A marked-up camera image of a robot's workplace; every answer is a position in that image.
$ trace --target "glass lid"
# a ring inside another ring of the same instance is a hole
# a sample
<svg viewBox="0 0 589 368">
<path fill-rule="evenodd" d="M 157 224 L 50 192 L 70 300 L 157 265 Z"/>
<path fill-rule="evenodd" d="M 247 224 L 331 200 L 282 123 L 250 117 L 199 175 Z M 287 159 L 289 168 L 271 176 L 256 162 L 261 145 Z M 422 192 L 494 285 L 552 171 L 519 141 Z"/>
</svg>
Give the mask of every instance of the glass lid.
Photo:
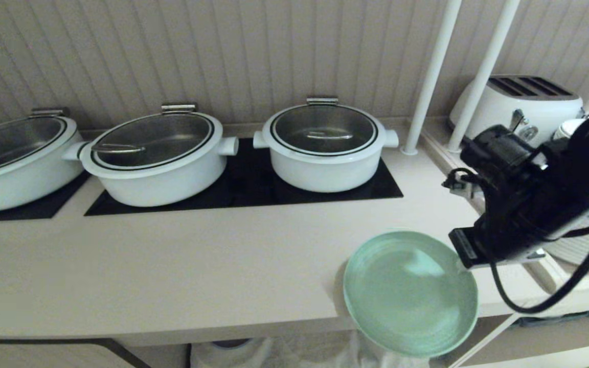
<svg viewBox="0 0 589 368">
<path fill-rule="evenodd" d="M 67 124 L 57 118 L 35 117 L 0 124 L 0 167 L 40 151 L 60 136 Z"/>
<path fill-rule="evenodd" d="M 95 162 L 117 170 L 170 163 L 203 146 L 213 133 L 206 118 L 187 112 L 136 119 L 107 133 L 92 147 Z"/>
<path fill-rule="evenodd" d="M 355 151 L 376 138 L 372 119 L 335 105 L 307 105 L 288 110 L 275 119 L 271 132 L 290 149 L 321 155 Z"/>
</svg>

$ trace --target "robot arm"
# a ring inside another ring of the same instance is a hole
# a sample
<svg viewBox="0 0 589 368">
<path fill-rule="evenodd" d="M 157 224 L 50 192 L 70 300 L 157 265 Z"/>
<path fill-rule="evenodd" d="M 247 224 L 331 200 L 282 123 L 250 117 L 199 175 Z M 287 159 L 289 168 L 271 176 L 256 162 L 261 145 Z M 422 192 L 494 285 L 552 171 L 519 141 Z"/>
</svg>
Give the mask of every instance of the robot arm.
<svg viewBox="0 0 589 368">
<path fill-rule="evenodd" d="M 589 119 L 570 140 L 537 149 L 494 126 L 469 142 L 461 159 L 476 173 L 453 170 L 442 185 L 467 198 L 482 194 L 486 211 L 474 226 L 456 228 L 449 238 L 465 267 L 491 266 L 497 286 L 497 263 L 525 261 L 548 242 L 589 233 L 573 230 L 589 216 Z"/>
</svg>

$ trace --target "black cooktop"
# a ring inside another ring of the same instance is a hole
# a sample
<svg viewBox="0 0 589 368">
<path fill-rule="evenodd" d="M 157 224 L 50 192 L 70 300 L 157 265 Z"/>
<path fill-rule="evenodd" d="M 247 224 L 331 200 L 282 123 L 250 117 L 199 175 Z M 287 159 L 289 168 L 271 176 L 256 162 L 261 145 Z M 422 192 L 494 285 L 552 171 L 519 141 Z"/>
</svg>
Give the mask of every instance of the black cooktop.
<svg viewBox="0 0 589 368">
<path fill-rule="evenodd" d="M 20 207 L 0 211 L 0 221 L 51 219 L 88 178 L 89 174 L 82 172 L 58 191 Z"/>
<path fill-rule="evenodd" d="M 403 196 L 383 160 L 379 161 L 378 169 L 372 179 L 350 191 L 315 193 L 293 187 L 284 182 L 272 170 L 269 149 L 253 149 L 252 139 L 246 138 L 240 140 L 238 155 L 229 156 L 226 170 L 222 176 L 198 195 L 158 207 L 132 207 L 117 202 L 108 192 L 104 191 L 85 215 L 138 214 L 253 205 L 401 198 Z"/>
</svg>

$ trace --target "green plate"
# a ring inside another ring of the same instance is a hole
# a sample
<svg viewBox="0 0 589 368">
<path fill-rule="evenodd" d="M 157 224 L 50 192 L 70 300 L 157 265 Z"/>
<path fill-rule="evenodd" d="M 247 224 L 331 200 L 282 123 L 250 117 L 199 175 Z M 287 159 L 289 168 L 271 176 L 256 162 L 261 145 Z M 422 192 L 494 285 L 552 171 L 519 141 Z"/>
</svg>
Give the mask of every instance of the green plate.
<svg viewBox="0 0 589 368">
<path fill-rule="evenodd" d="M 344 299 L 377 345 L 430 358 L 461 344 L 477 322 L 477 283 L 447 245 L 413 231 L 370 239 L 351 256 Z"/>
</svg>

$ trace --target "countertop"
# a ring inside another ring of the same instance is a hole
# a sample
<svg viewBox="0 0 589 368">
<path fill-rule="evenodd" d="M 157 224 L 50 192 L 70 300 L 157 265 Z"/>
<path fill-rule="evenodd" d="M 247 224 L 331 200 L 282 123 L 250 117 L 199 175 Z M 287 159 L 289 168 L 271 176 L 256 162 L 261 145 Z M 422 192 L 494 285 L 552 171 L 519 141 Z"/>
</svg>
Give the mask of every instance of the countertop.
<svg viewBox="0 0 589 368">
<path fill-rule="evenodd" d="M 383 119 L 397 126 L 401 119 Z M 114 337 L 129 345 L 351 329 L 346 261 L 406 228 L 450 244 L 476 211 L 440 186 L 419 147 L 384 149 L 404 198 L 84 217 L 91 177 L 53 219 L 0 222 L 0 338 Z M 480 315 L 509 314 L 488 269 Z M 521 265 L 501 266 L 519 303 L 547 297 Z"/>
</svg>

